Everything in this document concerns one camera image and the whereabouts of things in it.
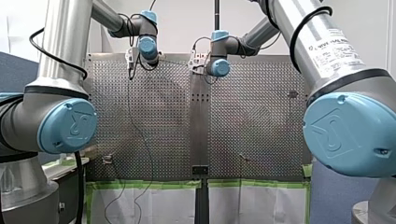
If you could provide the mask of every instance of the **blue joint cap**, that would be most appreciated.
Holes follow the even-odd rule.
[[[93,105],[83,99],[69,99],[52,108],[38,128],[37,143],[50,154],[73,153],[93,137],[97,116]]]
[[[353,92],[318,98],[305,112],[304,138],[314,156],[349,176],[396,175],[396,113]]]
[[[155,12],[149,10],[143,10],[140,14],[142,14],[144,17],[157,24],[157,14]]]
[[[214,77],[225,77],[230,70],[230,63],[225,59],[217,59],[212,63],[211,72]]]
[[[230,33],[225,30],[217,30],[212,32],[212,41],[219,41],[230,36]]]
[[[157,43],[150,36],[142,36],[139,38],[139,51],[146,60],[154,60],[158,55]]]

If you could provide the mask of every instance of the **white fabric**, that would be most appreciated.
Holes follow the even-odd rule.
[[[305,224],[306,193],[306,189],[212,188],[210,224]]]
[[[142,192],[142,189],[126,189],[107,209],[110,222],[138,223],[139,209],[134,204],[134,197]],[[105,208],[120,193],[121,189],[101,189],[93,192],[91,224],[108,224]],[[140,224],[194,223],[195,189],[149,189],[137,202],[143,211]]]

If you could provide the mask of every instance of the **white wall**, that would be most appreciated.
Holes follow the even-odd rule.
[[[148,0],[107,0],[116,11],[132,14],[147,9]],[[389,4],[392,0],[327,0],[333,7],[333,18],[369,66],[388,67]],[[214,28],[213,0],[158,0],[154,11],[159,17],[159,49],[163,52],[189,52],[195,39],[210,36]],[[241,36],[262,18],[260,7],[247,0],[222,0],[220,28],[231,35]],[[128,40],[115,40],[103,34],[104,52],[124,52]],[[208,50],[208,43],[201,43],[198,50]],[[289,54],[283,40],[261,54]]]
[[[148,0],[107,0],[116,11],[127,15],[148,9]],[[201,36],[209,36],[214,30],[213,0],[157,0],[153,9],[158,15],[158,46],[163,52],[190,52],[194,41]],[[220,5],[220,29],[228,30],[231,35],[244,35],[262,18],[260,7],[247,0],[222,0]],[[128,40],[114,40],[103,32],[104,52],[125,52]],[[204,40],[198,50],[209,49]],[[265,51],[269,54],[287,54],[289,52],[283,39]]]
[[[45,26],[48,0],[0,0],[0,51],[38,62],[29,36]],[[102,51],[100,24],[91,22],[88,50]],[[35,42],[41,45],[42,35]]]
[[[106,0],[116,11],[125,14],[147,9],[151,0]],[[159,17],[159,48],[163,52],[189,52],[196,38],[210,36],[214,28],[213,0],[157,0],[154,11]],[[44,26],[48,0],[0,0],[0,51],[38,60],[28,36]],[[396,75],[396,22],[392,0],[325,0],[334,8],[334,20],[370,66],[388,68]],[[243,35],[262,18],[261,9],[248,0],[222,0],[220,28],[232,35]],[[92,22],[90,52],[125,52],[127,39],[114,39],[98,23]],[[202,41],[198,50],[206,51]],[[283,39],[265,54],[288,54]]]

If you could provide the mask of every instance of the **black pole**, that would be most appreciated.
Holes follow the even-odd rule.
[[[215,0],[215,30],[220,29],[220,0]]]

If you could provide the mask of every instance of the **light blue robot joint cover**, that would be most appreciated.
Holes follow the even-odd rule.
[[[318,98],[305,112],[304,138],[314,156],[342,175],[396,175],[396,113],[351,92]]]

